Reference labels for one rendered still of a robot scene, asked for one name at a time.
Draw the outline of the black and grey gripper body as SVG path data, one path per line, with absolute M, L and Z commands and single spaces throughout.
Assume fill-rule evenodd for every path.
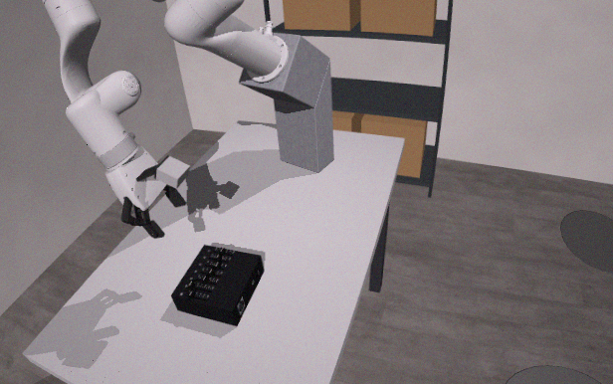
M 123 197 L 132 202 L 131 214 L 135 213 L 134 206 L 146 211 L 166 187 L 167 184 L 154 179 L 154 175 L 136 180 L 145 169 L 156 164 L 156 160 L 138 144 L 121 163 L 106 170 L 105 177 L 121 204 Z

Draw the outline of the black lighting desk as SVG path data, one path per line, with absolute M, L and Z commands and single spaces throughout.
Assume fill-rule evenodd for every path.
M 179 311 L 238 326 L 263 273 L 260 255 L 204 245 L 171 297 Z

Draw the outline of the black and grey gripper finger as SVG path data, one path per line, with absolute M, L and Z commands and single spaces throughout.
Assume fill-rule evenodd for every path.
M 180 195 L 177 189 L 169 185 L 166 185 L 166 187 L 163 190 L 166 191 L 165 195 L 167 196 L 167 198 L 170 200 L 170 202 L 173 204 L 175 208 L 186 205 L 186 201 L 183 199 L 183 197 Z
M 146 232 L 154 239 L 164 237 L 164 232 L 156 224 L 154 220 L 150 221 L 149 211 L 142 211 L 134 206 L 135 217 L 131 216 L 132 202 L 128 197 L 124 197 L 121 221 L 131 226 L 142 226 Z

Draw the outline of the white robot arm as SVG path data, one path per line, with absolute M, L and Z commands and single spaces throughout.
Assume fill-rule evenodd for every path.
M 204 49 L 249 69 L 252 80 L 267 83 L 284 70 L 288 46 L 281 38 L 272 37 L 272 21 L 266 22 L 263 33 L 263 27 L 257 31 L 231 15 L 244 1 L 176 0 L 165 14 L 164 27 L 176 42 Z M 139 100 L 140 81 L 131 72 L 118 71 L 92 88 L 88 60 L 101 27 L 101 18 L 92 0 L 42 2 L 61 41 L 61 79 L 71 102 L 66 116 L 103 167 L 110 169 L 137 147 L 135 135 L 127 131 L 118 116 Z M 136 180 L 154 175 L 155 179 L 177 189 L 189 175 L 189 169 L 190 165 L 167 155 L 159 164 L 145 169 Z

